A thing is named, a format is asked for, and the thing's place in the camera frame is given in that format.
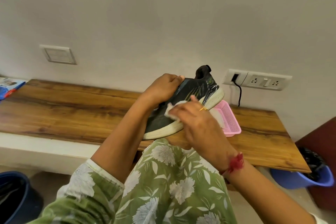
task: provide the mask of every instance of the power cord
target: power cord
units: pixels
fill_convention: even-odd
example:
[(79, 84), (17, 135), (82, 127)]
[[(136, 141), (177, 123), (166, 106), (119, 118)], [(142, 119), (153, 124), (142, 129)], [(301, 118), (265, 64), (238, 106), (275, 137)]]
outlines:
[(232, 81), (240, 89), (239, 100), (238, 100), (238, 106), (240, 106), (240, 99), (242, 98), (242, 88), (236, 83), (236, 79)]

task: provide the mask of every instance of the blue bucket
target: blue bucket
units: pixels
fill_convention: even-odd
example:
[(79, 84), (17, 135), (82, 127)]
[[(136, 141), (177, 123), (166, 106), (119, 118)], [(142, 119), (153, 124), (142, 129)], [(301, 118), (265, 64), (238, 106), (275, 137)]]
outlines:
[(23, 182), (22, 189), (20, 188), (21, 191), (17, 194), (17, 202), (15, 202), (15, 205), (18, 206), (16, 209), (13, 207), (14, 212), (5, 220), (4, 224), (24, 224), (35, 220), (43, 208), (42, 197), (30, 186), (26, 175), (16, 171), (0, 173), (0, 185), (11, 182), (14, 179), (20, 179)]
[(334, 177), (328, 166), (321, 168), (319, 171), (320, 179), (314, 182), (305, 177), (300, 172), (290, 172), (285, 170), (271, 169), (273, 179), (286, 189), (306, 188), (309, 186), (331, 187), (334, 185)]

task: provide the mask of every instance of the tile floor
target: tile floor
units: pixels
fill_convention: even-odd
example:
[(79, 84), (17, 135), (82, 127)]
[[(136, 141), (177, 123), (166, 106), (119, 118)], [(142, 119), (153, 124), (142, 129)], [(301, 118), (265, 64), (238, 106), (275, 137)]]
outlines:
[[(12, 167), (0, 166), (0, 172), (4, 171), (20, 171), (26, 174), (30, 180), (31, 185), (43, 196), (44, 205), (48, 205), (56, 198), (57, 190), (68, 183), (70, 176), (48, 173), (38, 170), (19, 169)], [(267, 169), (260, 168), (260, 171), (271, 181), (274, 182)], [(316, 207), (306, 189), (287, 190), (281, 188), (295, 201), (302, 205), (309, 212), (324, 219), (329, 224), (336, 224), (336, 212), (321, 210)], [(236, 214), (239, 224), (263, 224), (253, 208), (246, 202), (246, 200), (235, 191), (229, 191), (233, 210)]]

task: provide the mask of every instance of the white shoe sole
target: white shoe sole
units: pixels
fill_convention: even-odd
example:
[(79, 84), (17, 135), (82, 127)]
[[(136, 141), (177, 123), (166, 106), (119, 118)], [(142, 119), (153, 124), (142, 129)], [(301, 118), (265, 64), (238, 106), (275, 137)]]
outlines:
[[(211, 97), (205, 103), (204, 106), (210, 110), (211, 108), (215, 107), (223, 98), (224, 98), (224, 91), (221, 88), (219, 88), (218, 90), (216, 90), (214, 94), (211, 95)], [(173, 123), (169, 124), (168, 126), (154, 130), (152, 132), (145, 133), (145, 135), (143, 136), (143, 140), (163, 138), (175, 134), (182, 129), (183, 129), (183, 123), (176, 120)]]

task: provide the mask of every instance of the green sleeve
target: green sleeve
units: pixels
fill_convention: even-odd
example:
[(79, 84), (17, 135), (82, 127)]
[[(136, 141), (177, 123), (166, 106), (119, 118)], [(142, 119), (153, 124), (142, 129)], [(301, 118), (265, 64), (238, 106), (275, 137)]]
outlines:
[(56, 201), (30, 224), (113, 223), (123, 191), (124, 184), (88, 159), (59, 189)]

